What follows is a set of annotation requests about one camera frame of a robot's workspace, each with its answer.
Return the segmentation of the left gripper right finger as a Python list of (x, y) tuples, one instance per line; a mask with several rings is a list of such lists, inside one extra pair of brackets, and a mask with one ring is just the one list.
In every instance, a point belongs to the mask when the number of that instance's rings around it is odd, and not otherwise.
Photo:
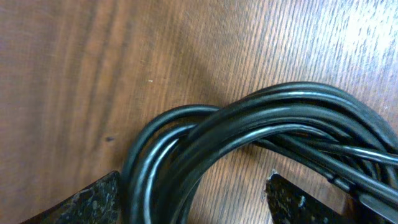
[(356, 223), (347, 196), (331, 188), (309, 194), (273, 170), (266, 181), (266, 199), (274, 223)]

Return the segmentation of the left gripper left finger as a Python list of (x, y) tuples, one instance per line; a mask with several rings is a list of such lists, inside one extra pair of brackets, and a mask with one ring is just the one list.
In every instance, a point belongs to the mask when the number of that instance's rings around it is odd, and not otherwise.
[(22, 223), (117, 223), (121, 211), (119, 195), (120, 173), (114, 170)]

